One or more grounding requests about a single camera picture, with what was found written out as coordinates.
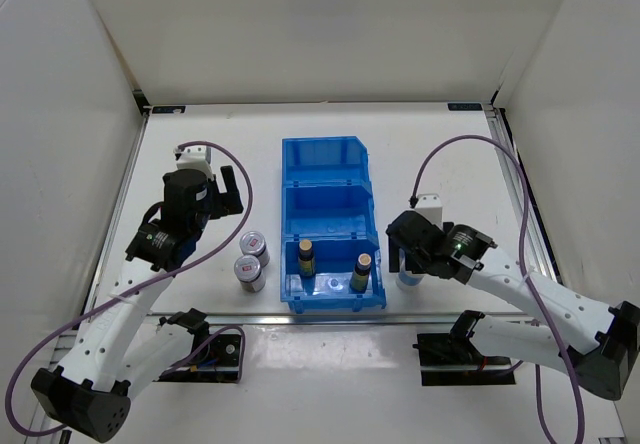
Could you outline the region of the yellow-label brown bottle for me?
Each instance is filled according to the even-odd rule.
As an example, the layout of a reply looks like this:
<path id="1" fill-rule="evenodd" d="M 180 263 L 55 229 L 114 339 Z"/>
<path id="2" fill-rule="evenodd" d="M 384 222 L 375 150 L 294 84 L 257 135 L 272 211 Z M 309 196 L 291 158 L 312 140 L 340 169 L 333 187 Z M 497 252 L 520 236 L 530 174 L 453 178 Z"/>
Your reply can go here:
<path id="1" fill-rule="evenodd" d="M 309 239 L 302 239 L 298 245 L 299 273 L 304 278 L 311 278 L 315 274 L 315 254 L 313 243 Z"/>
<path id="2" fill-rule="evenodd" d="M 366 291 L 371 267 L 372 257 L 369 254 L 362 253 L 357 257 L 349 283 L 354 292 L 362 294 Z"/>

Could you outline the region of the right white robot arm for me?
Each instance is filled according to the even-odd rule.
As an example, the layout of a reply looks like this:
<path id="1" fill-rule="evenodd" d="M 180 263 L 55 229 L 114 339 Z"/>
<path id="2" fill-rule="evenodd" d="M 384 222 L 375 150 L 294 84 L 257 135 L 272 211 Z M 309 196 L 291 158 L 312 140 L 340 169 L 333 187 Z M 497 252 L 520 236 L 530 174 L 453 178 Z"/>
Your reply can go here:
<path id="1" fill-rule="evenodd" d="M 504 356 L 575 374 L 577 384 L 610 401 L 621 399 L 639 355 L 639 309 L 582 296 L 535 271 L 522 270 L 494 240 L 476 229 L 431 223 L 414 210 L 386 229 L 389 269 L 409 271 L 496 296 L 538 321 L 502 322 L 480 311 L 463 312 L 448 341 L 452 357 L 470 364 Z"/>

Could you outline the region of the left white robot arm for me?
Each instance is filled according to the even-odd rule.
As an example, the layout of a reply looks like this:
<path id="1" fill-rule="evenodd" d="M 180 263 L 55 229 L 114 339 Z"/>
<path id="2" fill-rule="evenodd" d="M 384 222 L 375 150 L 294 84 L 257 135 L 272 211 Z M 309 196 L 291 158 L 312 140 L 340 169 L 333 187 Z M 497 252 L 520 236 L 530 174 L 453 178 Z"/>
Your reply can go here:
<path id="1" fill-rule="evenodd" d="M 133 399 L 164 373 L 207 360 L 214 335 L 191 309 L 162 319 L 154 337 L 131 343 L 176 271 L 195 252 L 211 219 L 243 212 L 234 170 L 178 169 L 164 175 L 164 198 L 151 206 L 125 251 L 114 303 L 97 313 L 52 371 L 39 369 L 31 388 L 45 413 L 99 442 L 123 427 Z"/>

